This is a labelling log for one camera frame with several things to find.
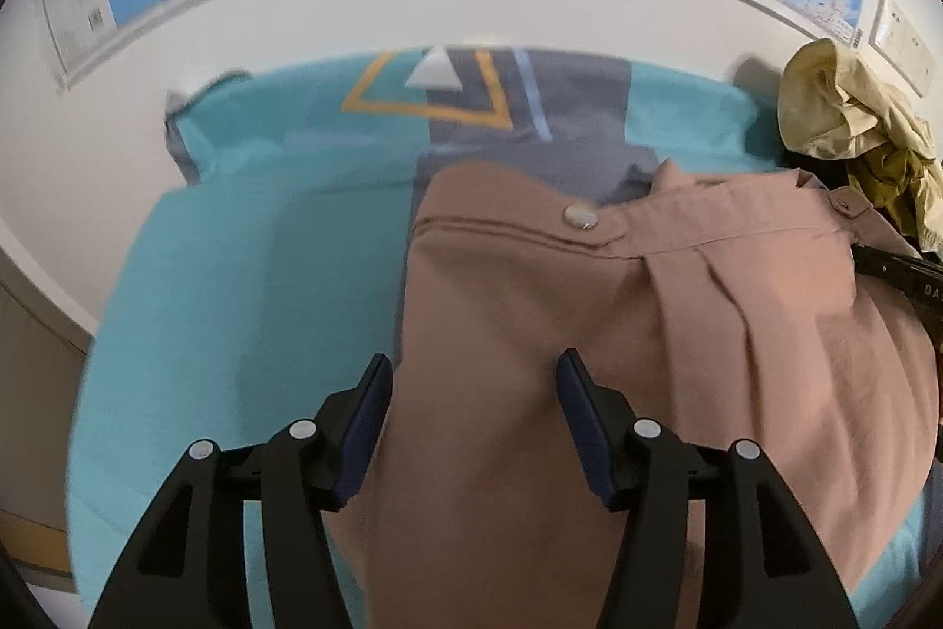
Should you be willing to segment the beige yellow crumpled garment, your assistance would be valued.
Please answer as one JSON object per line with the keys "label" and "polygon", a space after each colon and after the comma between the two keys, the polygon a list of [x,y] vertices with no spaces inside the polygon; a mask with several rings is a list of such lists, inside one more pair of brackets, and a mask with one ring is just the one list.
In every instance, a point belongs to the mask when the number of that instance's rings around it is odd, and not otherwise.
{"label": "beige yellow crumpled garment", "polygon": [[941,249],[941,158],[934,133],[902,91],[829,38],[802,46],[777,97],[783,145],[840,161],[850,185],[924,252]]}

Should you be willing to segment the white wall socket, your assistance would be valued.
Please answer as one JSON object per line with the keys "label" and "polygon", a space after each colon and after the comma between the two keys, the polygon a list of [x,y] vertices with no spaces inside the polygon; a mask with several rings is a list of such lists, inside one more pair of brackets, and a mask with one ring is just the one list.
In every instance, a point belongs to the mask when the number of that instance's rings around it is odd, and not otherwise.
{"label": "white wall socket", "polygon": [[869,43],[919,97],[929,94],[937,58],[896,0],[879,0]]}

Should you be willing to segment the teal patterned bed sheet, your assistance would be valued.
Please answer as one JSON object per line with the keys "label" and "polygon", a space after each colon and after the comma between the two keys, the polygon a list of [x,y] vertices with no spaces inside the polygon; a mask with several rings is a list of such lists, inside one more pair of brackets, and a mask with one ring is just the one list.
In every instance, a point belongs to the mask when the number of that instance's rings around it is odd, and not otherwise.
{"label": "teal patterned bed sheet", "polygon": [[[553,51],[422,51],[236,73],[173,111],[186,187],[137,235],[81,385],[67,471],[69,549],[91,615],[179,458],[197,440],[263,444],[315,417],[383,354],[395,375],[414,220],[438,172],[491,163],[595,206],[655,172],[812,172],[780,163],[775,111],[727,86]],[[696,444],[599,385],[575,350],[556,396],[591,493],[624,523],[590,627],[935,627],[940,467],[847,588],[756,440]],[[366,600],[323,517],[350,626]],[[251,626],[278,627],[262,517],[245,508]]]}

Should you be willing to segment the grey wooden wardrobe door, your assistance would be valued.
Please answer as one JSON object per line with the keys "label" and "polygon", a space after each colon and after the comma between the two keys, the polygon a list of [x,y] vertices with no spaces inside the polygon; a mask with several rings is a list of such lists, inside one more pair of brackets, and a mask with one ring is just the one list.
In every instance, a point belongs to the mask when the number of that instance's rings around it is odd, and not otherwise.
{"label": "grey wooden wardrobe door", "polygon": [[65,479],[90,337],[2,265],[2,544],[24,578],[72,592]]}

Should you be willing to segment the pink beige trousers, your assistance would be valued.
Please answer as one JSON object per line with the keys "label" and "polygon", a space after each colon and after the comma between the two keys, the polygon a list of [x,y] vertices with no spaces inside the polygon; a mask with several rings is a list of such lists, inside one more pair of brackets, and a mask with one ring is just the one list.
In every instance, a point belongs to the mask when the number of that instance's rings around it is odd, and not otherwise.
{"label": "pink beige trousers", "polygon": [[372,627],[590,627],[624,523],[556,396],[575,350],[682,439],[756,440],[855,588],[918,500],[940,421],[929,324],[852,249],[906,243],[807,172],[655,172],[589,205],[491,163],[431,179],[401,361],[363,489],[331,523]]}

